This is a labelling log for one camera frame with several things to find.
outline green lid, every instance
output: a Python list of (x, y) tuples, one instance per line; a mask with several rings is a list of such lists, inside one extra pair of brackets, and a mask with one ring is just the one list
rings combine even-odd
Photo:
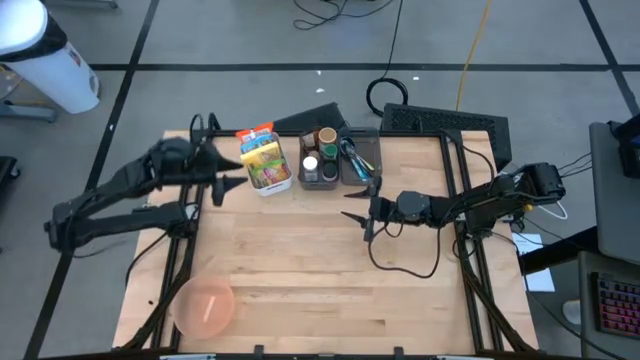
[(324, 154), (327, 156), (336, 156), (338, 155), (338, 147), (334, 144), (325, 145), (322, 152), (324, 152)]

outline wheel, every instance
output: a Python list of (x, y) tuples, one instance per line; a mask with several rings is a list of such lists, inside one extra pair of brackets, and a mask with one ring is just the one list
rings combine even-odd
[(9, 173), (9, 177), (15, 180), (20, 177), (20, 174), (21, 174), (20, 169), (18, 169), (17, 166), (13, 165), (13, 169), (11, 169), (11, 172)]

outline paper sheet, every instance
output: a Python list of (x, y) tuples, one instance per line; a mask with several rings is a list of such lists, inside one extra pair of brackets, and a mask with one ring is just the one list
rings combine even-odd
[[(542, 245), (534, 243), (542, 243), (542, 238), (539, 234), (513, 234), (513, 241), (515, 241), (518, 247), (518, 254), (523, 255), (528, 252), (540, 249)], [(527, 282), (529, 283), (529, 290), (532, 292), (555, 292), (556, 288), (553, 286), (553, 279), (551, 278), (551, 270), (545, 269), (536, 273), (527, 275)]]

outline gray floor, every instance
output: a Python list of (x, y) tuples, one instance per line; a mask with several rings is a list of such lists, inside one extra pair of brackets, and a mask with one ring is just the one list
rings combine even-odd
[[(301, 2), (326, 8), (315, 0)], [(116, 11), (61, 3), (49, 1), (51, 13), (88, 62), (129, 62), (150, 0), (120, 0)], [(634, 36), (640, 31), (635, 16), (638, 2), (590, 3), (618, 62), (640, 63), (640, 40)], [(371, 6), (353, 0), (348, 10), (361, 13)], [(291, 21), (308, 17), (291, 1), (160, 0), (140, 63), (383, 63), (397, 6), (398, 1), (368, 18), (341, 18), (303, 32), (295, 30)], [(483, 6), (472, 0), (405, 0), (394, 62), (464, 63)], [(577, 0), (495, 0), (474, 62), (606, 64)], [(164, 130), (186, 128), (195, 113), (214, 111), (223, 127), (242, 128), (335, 101), (351, 124), (377, 126), (380, 120), (367, 108), (364, 91), (380, 74), (364, 70), (136, 72), (101, 180), (139, 156)], [(23, 168), (0, 208), (0, 247), (5, 250), (0, 255), (2, 359), (24, 353), (59, 258), (48, 246), (42, 223), (54, 204), (83, 190), (125, 74), (102, 71), (98, 75), (102, 101), (92, 111), (73, 116), (61, 111), (53, 125), (0, 120), (0, 154), (16, 156)], [(455, 107), (459, 72), (399, 71), (390, 76), (407, 85), (412, 105)], [(640, 73), (624, 76), (631, 89), (640, 92)], [(12, 99), (48, 101), (27, 84)], [(400, 100), (384, 86), (374, 92), (379, 104)], [(630, 117), (610, 72), (471, 72), (461, 110), (508, 117), (515, 164), (565, 164), (588, 152), (589, 123)], [(562, 236), (595, 221), (590, 176), (567, 179), (566, 185), (563, 204), (568, 221), (539, 211), (531, 215)], [(111, 212), (124, 212), (142, 202), (120, 204)], [(73, 262), (41, 356), (110, 348), (136, 237), (120, 236), (129, 241), (102, 256)], [(546, 234), (543, 239), (555, 241)], [(108, 242), (96, 241), (79, 252)], [(556, 293), (538, 298), (559, 312), (564, 301), (578, 295), (577, 265), (554, 268), (552, 274)], [(532, 311), (542, 349), (579, 355), (575, 338), (535, 304)]]

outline pink bowl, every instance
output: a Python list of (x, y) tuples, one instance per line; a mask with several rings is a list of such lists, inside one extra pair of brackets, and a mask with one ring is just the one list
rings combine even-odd
[(176, 327), (191, 339), (208, 339), (224, 330), (235, 310), (229, 283), (220, 277), (197, 276), (180, 288), (171, 303)]

